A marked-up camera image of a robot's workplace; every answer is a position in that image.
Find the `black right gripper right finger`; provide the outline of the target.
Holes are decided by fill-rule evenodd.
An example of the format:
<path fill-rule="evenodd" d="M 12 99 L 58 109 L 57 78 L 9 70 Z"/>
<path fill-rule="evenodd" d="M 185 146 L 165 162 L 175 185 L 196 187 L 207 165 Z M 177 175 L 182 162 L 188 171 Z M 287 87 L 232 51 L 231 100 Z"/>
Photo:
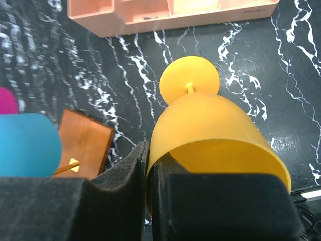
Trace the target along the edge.
<path fill-rule="evenodd" d="M 303 225 L 271 174 L 190 173 L 171 155 L 151 170 L 154 240 L 300 240 Z"/>

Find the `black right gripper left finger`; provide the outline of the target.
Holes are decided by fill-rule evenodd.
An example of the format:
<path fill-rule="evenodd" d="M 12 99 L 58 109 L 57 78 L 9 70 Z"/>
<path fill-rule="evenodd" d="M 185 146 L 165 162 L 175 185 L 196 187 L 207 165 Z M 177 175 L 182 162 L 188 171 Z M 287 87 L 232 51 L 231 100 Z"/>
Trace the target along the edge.
<path fill-rule="evenodd" d="M 1 240 L 141 240 L 149 142 L 92 180 L 1 178 Z"/>

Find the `yellow wine glass front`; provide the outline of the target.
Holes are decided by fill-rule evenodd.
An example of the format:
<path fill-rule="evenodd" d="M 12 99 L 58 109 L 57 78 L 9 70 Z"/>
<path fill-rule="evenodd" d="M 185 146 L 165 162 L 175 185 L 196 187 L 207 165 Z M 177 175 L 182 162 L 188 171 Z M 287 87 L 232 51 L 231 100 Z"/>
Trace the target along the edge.
<path fill-rule="evenodd" d="M 235 103 L 218 94 L 220 77 L 207 59 L 186 56 L 172 62 L 160 78 L 167 108 L 154 127 L 147 178 L 165 155 L 171 155 L 192 174 L 227 174 L 225 181 L 196 184 L 195 198 L 205 207 L 235 201 L 234 174 L 276 176 L 292 190 L 289 170 L 251 118 Z"/>

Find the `blue wine glass front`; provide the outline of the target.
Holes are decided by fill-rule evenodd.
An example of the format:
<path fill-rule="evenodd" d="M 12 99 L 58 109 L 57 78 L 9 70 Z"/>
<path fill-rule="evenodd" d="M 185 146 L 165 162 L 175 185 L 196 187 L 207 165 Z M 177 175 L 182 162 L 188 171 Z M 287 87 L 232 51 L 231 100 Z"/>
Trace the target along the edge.
<path fill-rule="evenodd" d="M 50 177 L 61 156 L 59 132 L 46 116 L 1 115 L 1 176 Z"/>

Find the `wooden rack base board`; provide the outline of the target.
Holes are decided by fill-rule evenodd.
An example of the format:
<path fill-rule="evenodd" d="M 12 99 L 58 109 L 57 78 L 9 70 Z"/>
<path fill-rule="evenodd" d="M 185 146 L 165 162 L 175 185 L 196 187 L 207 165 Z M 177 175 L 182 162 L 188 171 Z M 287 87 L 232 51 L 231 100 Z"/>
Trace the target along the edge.
<path fill-rule="evenodd" d="M 59 126 L 62 157 L 58 168 L 74 158 L 78 167 L 54 177 L 81 177 L 93 179 L 101 174 L 106 164 L 115 129 L 73 110 L 65 110 Z"/>

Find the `magenta wine glass front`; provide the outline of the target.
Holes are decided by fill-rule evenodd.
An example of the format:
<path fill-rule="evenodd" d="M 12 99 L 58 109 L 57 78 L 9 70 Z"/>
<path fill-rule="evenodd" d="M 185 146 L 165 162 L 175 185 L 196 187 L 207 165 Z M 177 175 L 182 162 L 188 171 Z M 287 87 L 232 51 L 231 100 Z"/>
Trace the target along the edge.
<path fill-rule="evenodd" d="M 1 115 L 19 113 L 19 106 L 15 96 L 11 91 L 3 87 L 0 90 L 0 113 Z"/>

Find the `pink desk file organizer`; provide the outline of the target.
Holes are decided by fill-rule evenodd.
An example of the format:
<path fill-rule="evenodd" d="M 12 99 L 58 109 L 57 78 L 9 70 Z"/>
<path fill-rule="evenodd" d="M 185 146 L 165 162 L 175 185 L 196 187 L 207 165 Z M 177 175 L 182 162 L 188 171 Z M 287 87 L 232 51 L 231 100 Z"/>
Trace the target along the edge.
<path fill-rule="evenodd" d="M 67 15 L 99 37 L 266 18 L 278 1 L 67 1 Z"/>

